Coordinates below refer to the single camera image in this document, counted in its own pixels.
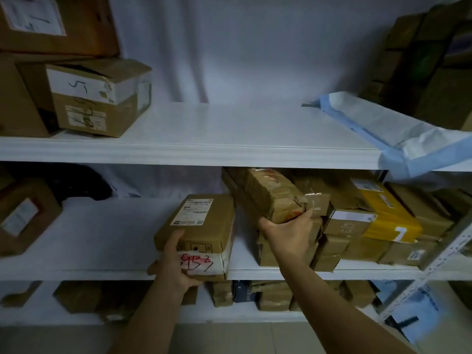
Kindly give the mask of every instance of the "yellow package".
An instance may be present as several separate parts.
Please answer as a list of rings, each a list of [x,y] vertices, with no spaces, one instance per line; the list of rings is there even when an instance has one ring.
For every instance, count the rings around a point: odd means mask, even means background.
[[[422,234],[420,223],[380,182],[369,177],[350,180],[377,214],[364,237],[411,243]]]

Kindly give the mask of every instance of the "floor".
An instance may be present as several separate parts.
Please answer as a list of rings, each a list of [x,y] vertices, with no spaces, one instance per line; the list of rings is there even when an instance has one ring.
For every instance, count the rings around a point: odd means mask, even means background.
[[[105,354],[120,326],[4,327],[2,354]],[[307,323],[182,324],[170,353],[324,354]]]

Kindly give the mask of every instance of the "hand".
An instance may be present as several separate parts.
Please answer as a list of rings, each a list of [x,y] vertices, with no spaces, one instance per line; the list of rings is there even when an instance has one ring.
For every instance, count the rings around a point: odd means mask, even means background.
[[[310,209],[296,219],[279,225],[266,218],[259,219],[259,229],[267,237],[276,258],[287,254],[303,258],[308,249],[308,236],[313,227],[312,214],[313,210]]]
[[[172,232],[162,251],[161,260],[153,262],[147,270],[149,275],[156,275],[156,281],[166,282],[169,288],[181,291],[182,294],[190,287],[201,284],[201,281],[189,278],[182,273],[177,243],[184,233],[184,230]]]

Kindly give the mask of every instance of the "forearm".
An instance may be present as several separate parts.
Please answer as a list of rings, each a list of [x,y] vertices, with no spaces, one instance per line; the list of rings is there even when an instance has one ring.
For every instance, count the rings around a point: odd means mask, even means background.
[[[163,354],[169,350],[184,291],[164,278],[154,281],[146,297],[115,341],[109,354]]]
[[[277,256],[280,271],[327,354],[414,353],[355,309],[297,256]]]

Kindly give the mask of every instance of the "white shelving rack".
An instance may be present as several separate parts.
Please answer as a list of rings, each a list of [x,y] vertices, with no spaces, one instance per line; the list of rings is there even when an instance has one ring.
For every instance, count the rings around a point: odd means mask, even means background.
[[[293,119],[306,126],[299,127]],[[187,166],[190,174],[193,167],[189,165],[378,169],[379,156],[377,149],[321,111],[302,107],[155,103],[117,139],[69,132],[49,139],[0,138],[0,161],[180,165]],[[213,170],[219,176],[218,168]],[[472,162],[444,170],[472,171]],[[99,202],[67,199],[61,216],[24,254],[0,259],[0,281],[45,281],[32,303],[48,308],[52,299],[45,299],[45,293],[50,295],[55,288],[51,283],[61,280],[148,280],[146,268],[158,255],[152,236],[180,203],[182,193]],[[229,279],[282,280],[277,267],[258,266],[251,241],[255,229],[244,213],[238,213],[237,221]],[[325,280],[410,280],[379,315],[371,307],[364,310],[371,318],[384,320],[428,280],[472,280],[472,258],[456,254],[472,238],[471,222],[472,214],[455,227],[451,240],[442,242],[424,270],[342,260],[333,273],[318,274]],[[183,309],[181,322],[304,320],[296,312],[259,313],[253,303],[215,309],[208,293],[201,292],[194,309]],[[9,319],[3,324],[96,320],[87,316],[66,319],[60,312],[50,320],[31,317],[27,310],[32,305],[15,315],[8,309],[2,317]]]

